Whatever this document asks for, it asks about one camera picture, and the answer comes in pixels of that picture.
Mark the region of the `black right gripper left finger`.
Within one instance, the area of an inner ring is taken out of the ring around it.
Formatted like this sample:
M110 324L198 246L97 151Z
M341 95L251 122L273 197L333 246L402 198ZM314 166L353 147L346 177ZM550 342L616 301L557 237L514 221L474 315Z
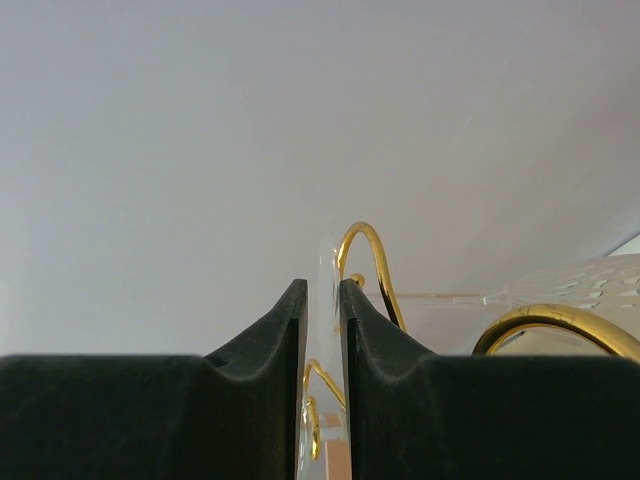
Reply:
M1 360L5 479L293 479L307 284L204 355Z

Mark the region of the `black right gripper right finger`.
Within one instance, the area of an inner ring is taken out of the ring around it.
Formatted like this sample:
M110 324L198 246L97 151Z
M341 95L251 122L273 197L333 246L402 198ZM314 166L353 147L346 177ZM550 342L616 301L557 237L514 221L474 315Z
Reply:
M340 286L344 381L356 479L635 479L639 343L606 320L527 306L469 356L440 356ZM501 340L549 326L596 356L503 356Z

